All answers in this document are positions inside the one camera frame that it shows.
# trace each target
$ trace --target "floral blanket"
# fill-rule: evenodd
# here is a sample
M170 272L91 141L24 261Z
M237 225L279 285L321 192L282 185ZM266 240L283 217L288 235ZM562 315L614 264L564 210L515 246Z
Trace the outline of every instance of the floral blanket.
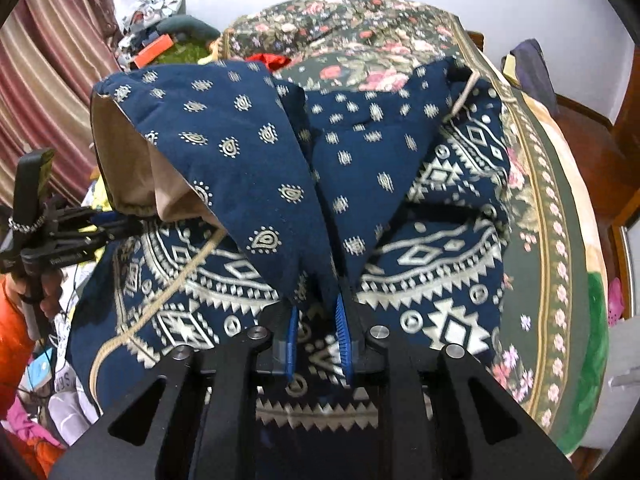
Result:
M600 387L594 372L589 399L580 393L588 343L606 341L594 300L602 280L587 273L571 187L522 94L497 77L457 17L406 0L292 0L243 16L224 32L219 57L257 52L291 57L276 77L305 89L393 91L414 67L443 56L464 60L494 84L505 105L513 232L492 373L564 452L575 449L582 436L570 431L576 412L588 423Z

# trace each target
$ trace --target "bed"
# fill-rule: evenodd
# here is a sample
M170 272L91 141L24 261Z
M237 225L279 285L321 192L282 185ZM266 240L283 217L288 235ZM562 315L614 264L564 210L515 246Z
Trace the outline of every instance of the bed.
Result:
M546 109L508 85L457 17L417 2L284 2L236 20L218 58L261 52L290 57L275 76L305 89L393 91L441 56L463 59L493 83L511 145L513 231L491 372L563 452L575 450L606 363L607 277L586 187ZM143 368L170 347L150 349L133 336L118 351Z

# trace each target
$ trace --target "screw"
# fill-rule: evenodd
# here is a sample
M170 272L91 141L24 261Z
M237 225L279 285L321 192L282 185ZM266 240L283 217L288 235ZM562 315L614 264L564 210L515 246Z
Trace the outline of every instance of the screw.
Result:
M263 339L267 337L269 331L263 326L252 326L249 330L247 330L246 334L249 336L249 339Z
M465 355L465 349L460 345L448 345L445 351L447 355L453 359L460 359Z
M171 357L176 361L184 361L193 353L193 348L189 345L180 345L171 350Z
M389 329L384 325L372 326L369 333L373 339L386 339L389 337Z

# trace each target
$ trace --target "black handle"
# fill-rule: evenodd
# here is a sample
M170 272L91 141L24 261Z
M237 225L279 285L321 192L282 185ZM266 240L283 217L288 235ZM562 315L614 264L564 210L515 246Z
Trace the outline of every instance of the black handle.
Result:
M39 341L49 335L51 325L40 308L40 302L44 300L42 281L40 276L26 276L27 294L20 296L22 300L22 313L27 322L27 333L32 341Z

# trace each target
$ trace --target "curtain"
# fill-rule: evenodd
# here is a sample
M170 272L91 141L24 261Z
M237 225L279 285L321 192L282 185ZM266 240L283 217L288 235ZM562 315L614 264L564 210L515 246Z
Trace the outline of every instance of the curtain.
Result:
M94 83L119 70L113 0L20 0L0 30L0 202L12 203L18 158L56 150L51 184L84 196L95 157Z

